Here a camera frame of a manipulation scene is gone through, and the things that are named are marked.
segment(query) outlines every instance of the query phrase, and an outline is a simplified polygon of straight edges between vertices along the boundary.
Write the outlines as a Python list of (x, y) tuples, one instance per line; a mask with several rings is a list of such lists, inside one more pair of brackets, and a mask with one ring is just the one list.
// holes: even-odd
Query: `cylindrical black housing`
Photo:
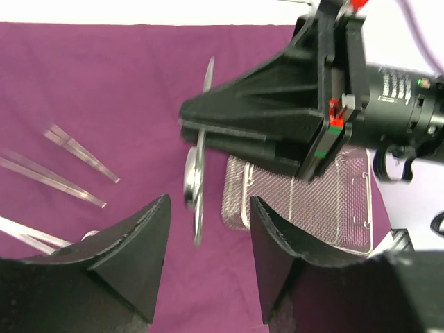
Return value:
[[(444, 126), (444, 85), (434, 77), (367, 66), (370, 103), (352, 126), (350, 143), (370, 149), (388, 144), (419, 147), (439, 138)], [(444, 148), (435, 156), (444, 162)]]

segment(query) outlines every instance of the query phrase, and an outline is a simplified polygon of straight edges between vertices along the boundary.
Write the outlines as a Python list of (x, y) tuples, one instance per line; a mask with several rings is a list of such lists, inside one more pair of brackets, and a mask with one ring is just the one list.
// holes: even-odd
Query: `white surface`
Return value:
[[(444, 61), (442, 33), (435, 28), (443, 19), (444, 1), (411, 3), (428, 45)], [(170, 25), (294, 24), (309, 10), (278, 0), (0, 0), (0, 9), (0, 21), (10, 22)], [(362, 13), (369, 62), (432, 72), (395, 0), (370, 0)], [(444, 167), (415, 162), (414, 171), (410, 185), (379, 185), (388, 214), (397, 228), (409, 228), (416, 249), (444, 249), (444, 239), (429, 231), (432, 217), (444, 210)]]

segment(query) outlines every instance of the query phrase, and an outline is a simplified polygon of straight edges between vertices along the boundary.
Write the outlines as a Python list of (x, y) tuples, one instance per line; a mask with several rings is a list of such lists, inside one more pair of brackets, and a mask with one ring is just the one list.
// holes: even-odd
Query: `purple cloth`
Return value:
[[(102, 210), (0, 169), (0, 216), (75, 242), (169, 194), (173, 219), (150, 333), (259, 327), (250, 236), (221, 221), (227, 158), (222, 153), (207, 153), (203, 243), (199, 249), (192, 244), (192, 213), (182, 197), (189, 145), (180, 138), (178, 111), (184, 99), (201, 92), (211, 56), (218, 85), (279, 51), (292, 31), (290, 26), (0, 24), (0, 148), (43, 164), (108, 203)], [(40, 131), (51, 122), (121, 182), (113, 184), (43, 138)], [(376, 223), (378, 216), (387, 221), (378, 198)], [(0, 234), (0, 255), (35, 254)]]

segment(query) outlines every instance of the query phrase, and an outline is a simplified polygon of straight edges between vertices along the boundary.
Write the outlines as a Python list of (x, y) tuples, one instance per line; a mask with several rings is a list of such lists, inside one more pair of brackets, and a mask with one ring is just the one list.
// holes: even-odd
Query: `cable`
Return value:
[(416, 47), (418, 47), (419, 52), (435, 72), (439, 74), (444, 74), (444, 67), (438, 61), (430, 48), (425, 44), (425, 39), (421, 33), (419, 23), (415, 18), (409, 0), (397, 0), (397, 3), (402, 13), (404, 14), (407, 25), (409, 26), (410, 33), (412, 34), (413, 40), (415, 41)]

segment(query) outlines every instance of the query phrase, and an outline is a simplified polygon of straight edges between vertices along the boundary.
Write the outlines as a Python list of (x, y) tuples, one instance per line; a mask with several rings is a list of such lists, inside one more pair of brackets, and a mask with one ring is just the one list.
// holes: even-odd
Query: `wire mesh basket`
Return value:
[(230, 156), (222, 217), (230, 228), (250, 229), (250, 197), (327, 244), (359, 255), (373, 250), (371, 166), (365, 149), (345, 146), (322, 178), (311, 183), (281, 176)]

